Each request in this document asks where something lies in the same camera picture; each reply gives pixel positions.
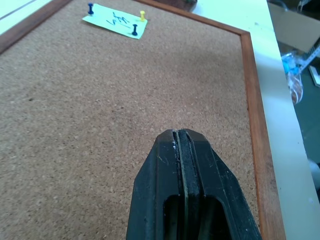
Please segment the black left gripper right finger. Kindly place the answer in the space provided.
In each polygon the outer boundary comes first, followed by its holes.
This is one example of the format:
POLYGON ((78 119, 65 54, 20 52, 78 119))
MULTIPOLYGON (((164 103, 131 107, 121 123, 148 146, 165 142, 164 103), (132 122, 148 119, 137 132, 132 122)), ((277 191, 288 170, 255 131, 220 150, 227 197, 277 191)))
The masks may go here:
POLYGON ((260 240, 237 178, 203 135, 177 132, 184 240, 260 240))

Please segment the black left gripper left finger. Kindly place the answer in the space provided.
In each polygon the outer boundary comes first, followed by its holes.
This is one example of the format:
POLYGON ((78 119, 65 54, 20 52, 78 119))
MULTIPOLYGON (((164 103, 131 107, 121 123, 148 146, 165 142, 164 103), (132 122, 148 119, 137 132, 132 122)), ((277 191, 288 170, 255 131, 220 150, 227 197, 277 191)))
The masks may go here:
POLYGON ((159 134, 134 180, 126 239, 187 238, 186 131, 159 134))

